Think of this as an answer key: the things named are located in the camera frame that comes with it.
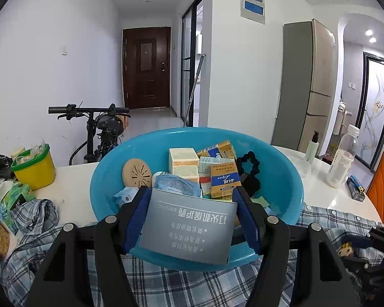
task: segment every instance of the green lid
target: green lid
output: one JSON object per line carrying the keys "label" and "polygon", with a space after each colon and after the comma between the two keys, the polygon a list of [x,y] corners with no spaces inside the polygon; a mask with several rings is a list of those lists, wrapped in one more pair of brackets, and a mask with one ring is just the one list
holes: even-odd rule
{"label": "green lid", "polygon": [[15,171],[19,171],[19,170],[25,169],[25,168],[27,168],[27,167],[33,166],[34,164],[37,164],[37,163],[41,162],[41,161],[47,156],[47,154],[48,154],[49,151],[50,151],[50,145],[45,144],[44,152],[43,152],[41,155],[35,157],[35,158],[32,159],[32,160],[29,160],[28,162],[21,163],[21,164],[18,164],[18,165],[17,165],[17,164],[16,164],[16,159],[17,159],[18,157],[21,157],[21,156],[28,156],[28,155],[30,154],[31,149],[26,150],[26,151],[22,152],[21,154],[19,154],[19,155],[16,157],[16,159],[15,159],[15,160],[13,161],[13,163],[11,164],[11,170],[12,170],[13,172],[15,172]]}

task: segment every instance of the blue gripper pad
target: blue gripper pad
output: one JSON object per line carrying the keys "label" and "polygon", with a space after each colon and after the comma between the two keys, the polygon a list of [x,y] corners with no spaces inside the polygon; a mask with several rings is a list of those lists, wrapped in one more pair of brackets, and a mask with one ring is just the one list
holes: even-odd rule
{"label": "blue gripper pad", "polygon": [[253,218],[251,210],[246,205],[240,190],[243,188],[236,187],[232,192],[232,201],[238,204],[237,215],[240,221],[240,225],[243,230],[243,234],[250,248],[252,248],[256,254],[260,255],[261,243],[259,240],[259,228]]}
{"label": "blue gripper pad", "polygon": [[150,188],[141,187],[138,193],[135,195],[135,198],[132,200],[132,202],[134,202],[138,197],[141,197],[141,200],[138,203],[138,206],[135,208],[135,211],[133,212],[131,219],[129,220],[126,227],[126,239],[122,245],[124,253],[128,253],[131,248],[135,247],[138,241],[145,222],[146,211],[148,210],[148,205],[150,204],[151,192],[152,191]]}
{"label": "blue gripper pad", "polygon": [[342,244],[350,242],[352,247],[355,248],[369,248],[373,247],[373,240],[360,235],[347,234],[342,238]]}

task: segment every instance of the blue checkered cloth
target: blue checkered cloth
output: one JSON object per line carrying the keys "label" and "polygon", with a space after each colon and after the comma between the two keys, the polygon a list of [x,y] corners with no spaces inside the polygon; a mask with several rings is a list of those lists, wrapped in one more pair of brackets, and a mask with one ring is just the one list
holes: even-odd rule
{"label": "blue checkered cloth", "polygon": [[10,215],[24,236],[4,261],[0,283],[17,307],[24,306],[34,274],[61,227],[56,227],[57,208],[50,200],[34,199],[11,210]]}
{"label": "blue checkered cloth", "polygon": [[[369,221],[353,214],[339,211],[333,212],[332,210],[307,207],[305,205],[297,224],[308,226],[313,222],[325,227],[325,232],[336,249],[340,248],[342,238],[345,235],[366,235],[376,225],[374,221]],[[16,307],[24,305],[28,288],[34,279],[33,271],[30,270],[28,264],[26,265],[29,262],[29,257],[33,263],[31,268],[36,270],[44,259],[45,251],[50,246],[49,240],[54,239],[59,230],[60,228],[53,228],[42,236],[37,237],[33,244],[30,242],[25,246],[19,247],[22,250],[18,248],[18,251],[15,251],[15,253],[23,253],[21,255],[25,257],[25,259],[17,258],[19,261],[17,266],[22,267],[23,271],[16,272],[15,277],[12,279],[14,288],[11,291],[12,302]],[[38,247],[37,244],[40,242],[44,246]],[[373,248],[358,250],[357,255],[372,265],[380,263],[383,258],[383,254]],[[142,261],[131,255],[123,255],[122,262],[140,307],[243,307],[252,291],[262,258],[259,257],[254,262],[233,269],[206,273],[169,270]],[[96,307],[103,307],[101,291],[97,285],[93,250],[88,251],[88,270],[94,305]],[[291,250],[287,266],[286,283],[279,306],[289,306],[290,304],[295,271],[296,251]],[[354,279],[354,282],[358,291],[358,281]]]}
{"label": "blue checkered cloth", "polygon": [[24,235],[18,242],[19,245],[29,242],[58,224],[57,208],[50,200],[31,200],[11,210],[10,217]]}

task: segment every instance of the blue plastic basin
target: blue plastic basin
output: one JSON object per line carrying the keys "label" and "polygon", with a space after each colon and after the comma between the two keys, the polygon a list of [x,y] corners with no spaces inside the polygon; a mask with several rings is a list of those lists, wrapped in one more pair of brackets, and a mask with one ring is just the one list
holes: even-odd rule
{"label": "blue plastic basin", "polygon": [[[264,196],[270,208],[287,224],[296,224],[303,208],[303,184],[294,165],[271,145],[252,136],[215,128],[174,128],[134,137],[105,156],[96,167],[90,186],[90,198],[95,216],[100,221],[118,212],[113,196],[124,188],[122,168],[127,160],[140,158],[152,173],[168,171],[169,148],[194,148],[201,150],[224,140],[229,140],[238,157],[250,150],[260,162],[257,175],[261,189],[255,197]],[[246,172],[251,164],[245,163]],[[249,263],[258,258],[246,242],[230,247],[229,264],[224,266],[186,261],[155,253],[138,245],[131,254],[150,263],[183,271],[216,271]]]}

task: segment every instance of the bicycle handlebar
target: bicycle handlebar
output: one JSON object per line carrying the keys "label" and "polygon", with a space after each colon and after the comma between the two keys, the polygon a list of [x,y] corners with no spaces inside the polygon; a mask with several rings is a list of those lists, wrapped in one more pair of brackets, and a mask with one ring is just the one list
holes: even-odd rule
{"label": "bicycle handlebar", "polygon": [[[84,108],[84,107],[74,107],[73,105],[68,106],[50,106],[48,107],[48,114],[65,114],[69,113],[72,109],[76,113],[93,113],[93,112],[101,112],[101,113],[108,113],[111,112],[111,108]],[[116,113],[129,113],[129,109],[123,108],[123,107],[115,107],[114,111]]]}

